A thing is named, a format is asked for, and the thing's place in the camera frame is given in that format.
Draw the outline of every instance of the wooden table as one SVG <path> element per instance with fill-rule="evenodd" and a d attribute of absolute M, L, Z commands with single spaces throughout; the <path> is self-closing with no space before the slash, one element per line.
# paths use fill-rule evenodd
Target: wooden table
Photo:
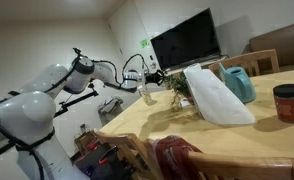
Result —
<path fill-rule="evenodd" d="M 201 119 L 194 106 L 172 112 L 170 102 L 173 95 L 171 91 L 163 91 L 151 94 L 156 104 L 147 106 L 139 99 L 101 131 L 134 133 L 141 140 L 179 135 L 211 154 L 294 158 L 294 124 L 277 119 L 272 92 L 276 85 L 294 83 L 294 71 L 257 76 L 251 81 L 257 98 L 246 107 L 256 117 L 256 124 L 215 125 Z"/>

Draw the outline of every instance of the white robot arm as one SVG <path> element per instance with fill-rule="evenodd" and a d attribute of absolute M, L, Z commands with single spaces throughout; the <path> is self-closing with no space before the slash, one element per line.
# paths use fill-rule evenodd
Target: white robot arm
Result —
<path fill-rule="evenodd" d="M 9 140 L 0 154 L 15 146 L 19 151 L 17 164 L 30 179 L 88 179 L 72 166 L 54 135 L 53 119 L 57 115 L 54 99 L 61 90 L 80 94 L 91 80 L 100 79 L 106 86 L 135 92 L 140 81 L 141 75 L 129 70 L 122 73 L 123 81 L 119 83 L 111 62 L 90 60 L 78 49 L 74 50 L 77 57 L 69 70 L 51 65 L 0 101 L 0 141 Z M 160 85 L 163 76 L 159 70 L 146 74 L 146 82 Z"/>

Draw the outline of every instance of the brown jar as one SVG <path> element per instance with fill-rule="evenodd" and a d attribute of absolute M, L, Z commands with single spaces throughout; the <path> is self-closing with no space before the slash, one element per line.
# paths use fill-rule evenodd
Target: brown jar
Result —
<path fill-rule="evenodd" d="M 294 84 L 279 85 L 273 91 L 278 118 L 294 123 Z"/>

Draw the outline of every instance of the teal watering can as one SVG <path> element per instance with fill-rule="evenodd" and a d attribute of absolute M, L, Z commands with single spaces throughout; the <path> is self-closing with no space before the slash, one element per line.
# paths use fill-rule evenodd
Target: teal watering can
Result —
<path fill-rule="evenodd" d="M 224 66 L 219 63 L 219 68 L 226 86 L 241 102 L 248 103 L 256 98 L 254 87 L 242 67 L 231 67 L 225 70 Z"/>

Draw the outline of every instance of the white wall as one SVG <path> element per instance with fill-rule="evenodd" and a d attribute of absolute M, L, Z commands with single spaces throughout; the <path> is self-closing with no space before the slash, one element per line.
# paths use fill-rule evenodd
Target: white wall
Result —
<path fill-rule="evenodd" d="M 118 48 L 105 21 L 0 24 L 0 100 L 4 94 L 27 83 L 50 64 L 60 63 L 69 67 L 75 58 L 73 47 L 80 48 L 83 54 L 90 58 L 113 61 L 119 70 L 123 66 L 119 61 Z M 107 96 L 119 95 L 126 99 L 124 108 L 137 99 L 132 99 L 129 93 L 110 88 L 97 86 L 95 89 L 100 94 L 98 97 L 92 97 L 70 107 L 69 112 L 54 120 L 56 135 L 70 156 L 75 153 L 73 140 L 74 136 L 78 136 L 82 123 L 91 129 L 101 127 L 97 106 Z M 68 93 L 62 92 L 55 101 L 58 104 L 68 97 Z M 16 165 L 16 155 L 13 148 L 11 152 L 0 157 L 0 179 L 26 178 Z"/>
<path fill-rule="evenodd" d="M 149 38 L 210 7 L 223 53 L 241 54 L 251 37 L 294 23 L 294 0 L 135 0 Z"/>

